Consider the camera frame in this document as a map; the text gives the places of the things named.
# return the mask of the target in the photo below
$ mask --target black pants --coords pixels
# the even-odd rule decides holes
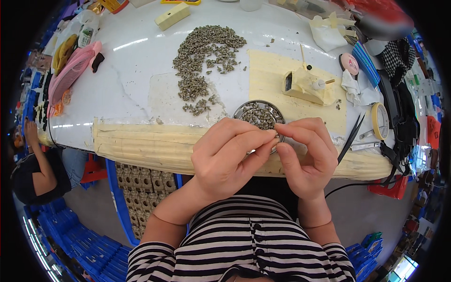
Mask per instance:
[[[235,195],[253,195],[273,199],[287,209],[293,220],[298,217],[298,196],[291,191],[286,178],[254,176]]]

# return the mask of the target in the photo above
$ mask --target pink mesh bag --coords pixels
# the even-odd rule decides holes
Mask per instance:
[[[96,52],[93,50],[94,45],[95,42],[84,48],[77,48],[67,60],[66,66],[61,70],[60,74],[58,76],[52,75],[49,85],[47,118],[50,117],[51,112],[54,112],[54,106],[61,100],[64,91],[69,89],[72,83],[87,68],[89,61],[96,55]]]

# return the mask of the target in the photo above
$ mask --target banana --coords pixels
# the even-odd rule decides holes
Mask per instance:
[[[58,66],[55,69],[55,75],[58,76],[61,72],[61,70],[64,68],[64,66],[67,63],[67,60],[69,59],[70,55],[72,55],[72,52],[74,51],[74,44],[77,41],[77,35],[72,34],[63,44],[61,44],[59,57],[60,60],[58,62]]]
[[[58,49],[56,49],[56,52],[53,55],[52,68],[54,70],[56,70],[56,68],[58,67],[58,63],[60,62],[60,49],[63,44],[64,44],[64,42],[58,47]]]

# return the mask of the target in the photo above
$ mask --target black button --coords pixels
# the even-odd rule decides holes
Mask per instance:
[[[268,264],[266,263],[266,261],[264,261],[263,259],[257,260],[257,263],[258,263],[258,267],[259,267],[259,268],[265,268],[266,266],[268,266]]]

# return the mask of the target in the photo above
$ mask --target orange bottle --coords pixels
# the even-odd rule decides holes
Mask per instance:
[[[121,11],[129,3],[129,0],[97,0],[97,1],[113,14],[116,14],[119,11]]]

